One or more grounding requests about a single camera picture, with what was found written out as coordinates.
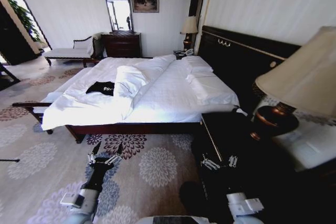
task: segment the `white pillow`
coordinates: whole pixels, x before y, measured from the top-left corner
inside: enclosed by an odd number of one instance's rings
[[[120,66],[117,68],[114,83],[114,97],[134,98],[140,88],[149,83],[146,76],[133,66]]]
[[[233,104],[239,106],[236,93],[214,73],[189,74],[186,80],[197,96],[199,105]]]
[[[212,67],[205,62],[200,56],[186,56],[182,58],[187,73],[213,72]]]

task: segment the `black t-shirt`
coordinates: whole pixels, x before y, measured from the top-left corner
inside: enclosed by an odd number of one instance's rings
[[[114,91],[114,83],[107,81],[107,82],[99,82],[96,81],[89,89],[86,91],[86,94],[91,92],[100,92],[102,94],[113,96]]]

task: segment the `carpet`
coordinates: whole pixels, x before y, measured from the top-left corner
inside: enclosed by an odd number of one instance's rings
[[[80,63],[42,57],[10,67],[21,82],[0,91],[0,223],[62,223],[69,209],[59,204],[77,193],[92,172],[87,153],[102,142],[99,156],[124,144],[123,159],[104,177],[95,223],[132,224],[154,215],[184,215],[179,189],[198,181],[191,135],[87,135],[81,144],[65,129],[52,135],[13,102],[40,101],[81,70]]]

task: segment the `wooden bed frame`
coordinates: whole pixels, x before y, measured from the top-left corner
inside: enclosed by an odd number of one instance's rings
[[[241,108],[252,115],[262,95],[256,95],[255,79],[282,63],[300,46],[203,26],[198,55],[207,61],[214,73],[238,95]],[[40,123],[43,114],[33,112],[33,107],[51,103],[14,103],[23,107]],[[107,125],[66,125],[77,143],[86,134],[174,134],[194,133],[199,123],[117,123]]]

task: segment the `green leaves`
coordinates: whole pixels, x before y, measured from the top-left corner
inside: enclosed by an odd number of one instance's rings
[[[28,16],[30,12],[23,7],[19,6],[15,0],[8,0],[14,12],[20,19],[21,23],[31,35],[33,41],[40,41],[38,31],[34,28],[33,20]]]

